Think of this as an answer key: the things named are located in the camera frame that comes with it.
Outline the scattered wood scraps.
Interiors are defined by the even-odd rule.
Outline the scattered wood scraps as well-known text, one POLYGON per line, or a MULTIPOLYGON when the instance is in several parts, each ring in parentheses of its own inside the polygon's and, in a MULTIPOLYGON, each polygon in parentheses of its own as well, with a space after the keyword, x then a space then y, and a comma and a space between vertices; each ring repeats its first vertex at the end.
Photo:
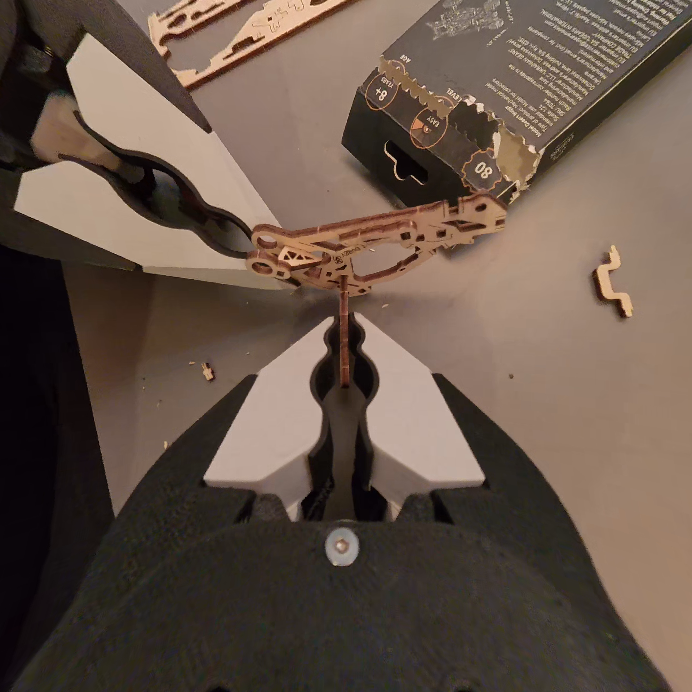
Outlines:
POLYGON ((156 407, 164 451, 192 422, 198 380, 203 379, 201 361, 201 358, 193 356, 183 361, 183 365, 165 373, 156 407))

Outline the person's dark clothing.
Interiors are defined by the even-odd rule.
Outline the person's dark clothing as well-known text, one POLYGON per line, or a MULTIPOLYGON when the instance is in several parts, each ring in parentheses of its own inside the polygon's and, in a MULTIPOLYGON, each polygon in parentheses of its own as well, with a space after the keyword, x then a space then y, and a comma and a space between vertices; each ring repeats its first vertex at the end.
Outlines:
POLYGON ((114 521, 62 265, 1 247, 1 690, 114 521))

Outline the wooden model frame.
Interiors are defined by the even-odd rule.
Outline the wooden model frame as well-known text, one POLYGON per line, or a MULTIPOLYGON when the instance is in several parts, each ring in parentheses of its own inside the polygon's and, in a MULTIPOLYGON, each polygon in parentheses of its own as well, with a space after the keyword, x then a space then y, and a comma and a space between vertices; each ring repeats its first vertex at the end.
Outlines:
POLYGON ((251 235, 246 266, 262 278, 322 290, 345 288, 364 296, 433 258, 439 249, 467 246, 504 229, 507 206, 489 193, 437 201, 358 219, 288 230, 262 224, 251 235), (400 249, 397 262, 361 273, 360 255, 380 247, 400 249))

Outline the black cardboard box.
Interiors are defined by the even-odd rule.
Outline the black cardboard box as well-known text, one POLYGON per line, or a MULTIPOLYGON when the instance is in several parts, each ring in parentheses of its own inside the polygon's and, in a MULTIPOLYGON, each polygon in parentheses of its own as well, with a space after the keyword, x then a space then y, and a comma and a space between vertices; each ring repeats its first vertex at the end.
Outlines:
POLYGON ((408 207, 509 205, 690 45, 690 1, 438 1, 358 87, 342 145, 408 207))

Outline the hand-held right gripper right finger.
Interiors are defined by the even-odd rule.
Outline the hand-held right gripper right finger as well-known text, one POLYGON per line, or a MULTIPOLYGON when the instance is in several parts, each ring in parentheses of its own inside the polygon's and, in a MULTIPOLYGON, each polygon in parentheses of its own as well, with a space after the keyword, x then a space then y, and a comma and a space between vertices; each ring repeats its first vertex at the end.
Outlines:
POLYGON ((433 373, 360 314, 349 315, 357 415, 351 495, 360 521, 396 520, 405 501, 480 487, 485 474, 433 373))

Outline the thin wooden part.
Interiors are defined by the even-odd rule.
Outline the thin wooden part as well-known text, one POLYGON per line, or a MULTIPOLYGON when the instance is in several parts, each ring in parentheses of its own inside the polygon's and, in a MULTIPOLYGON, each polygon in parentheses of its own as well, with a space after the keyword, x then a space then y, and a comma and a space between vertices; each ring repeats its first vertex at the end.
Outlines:
POLYGON ((350 326, 348 276, 339 279, 339 377, 340 386, 350 386, 350 326))

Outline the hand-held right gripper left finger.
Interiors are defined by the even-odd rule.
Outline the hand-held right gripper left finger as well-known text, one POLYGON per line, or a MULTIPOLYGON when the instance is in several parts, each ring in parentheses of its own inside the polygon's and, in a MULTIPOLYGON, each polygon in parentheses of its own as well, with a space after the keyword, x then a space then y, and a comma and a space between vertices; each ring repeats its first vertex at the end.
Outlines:
POLYGON ((316 480, 309 454, 323 432, 314 373, 329 359, 326 319, 262 368, 203 476, 217 489, 277 496, 291 520, 306 520, 316 480))

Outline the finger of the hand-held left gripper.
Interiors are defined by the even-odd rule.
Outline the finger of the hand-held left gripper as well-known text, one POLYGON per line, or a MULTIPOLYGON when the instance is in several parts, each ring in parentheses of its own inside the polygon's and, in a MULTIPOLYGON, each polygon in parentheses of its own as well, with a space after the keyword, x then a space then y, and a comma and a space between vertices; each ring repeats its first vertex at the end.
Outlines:
POLYGON ((279 226, 225 144, 210 128, 140 27, 116 1, 66 1, 66 58, 82 125, 126 173, 91 163, 135 212, 191 230, 209 247, 253 247, 256 226, 279 226))
POLYGON ((191 230, 160 226, 131 209, 99 175, 65 161, 22 175, 14 209, 143 272, 261 290, 291 290, 212 250, 191 230))

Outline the wooden cutout sheet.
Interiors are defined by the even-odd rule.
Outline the wooden cutout sheet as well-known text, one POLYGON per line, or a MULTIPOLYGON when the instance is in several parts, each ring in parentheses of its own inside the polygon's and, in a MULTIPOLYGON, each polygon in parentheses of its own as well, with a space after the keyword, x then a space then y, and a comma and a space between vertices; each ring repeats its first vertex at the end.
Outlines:
MULTIPOLYGON (((171 41, 188 37, 247 3, 246 1, 178 1, 163 12, 152 13, 147 18, 151 42, 159 55, 168 61, 171 41)), ((252 13, 229 44, 210 58, 204 69, 177 70, 173 68, 172 72, 187 91, 193 91, 273 44, 336 12, 348 3, 348 1, 264 1, 262 7, 252 13)))

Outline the stepped wooden part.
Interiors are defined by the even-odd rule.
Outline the stepped wooden part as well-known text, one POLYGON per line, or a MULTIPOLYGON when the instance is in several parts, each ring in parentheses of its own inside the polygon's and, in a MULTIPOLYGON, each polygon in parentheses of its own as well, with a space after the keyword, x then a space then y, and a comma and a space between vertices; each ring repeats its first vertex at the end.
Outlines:
POLYGON ((615 245, 611 245, 603 255, 600 264, 593 271, 594 286, 599 298, 616 305, 622 318, 634 314, 633 301, 626 291, 616 290, 612 285, 612 274, 621 268, 621 255, 615 245))

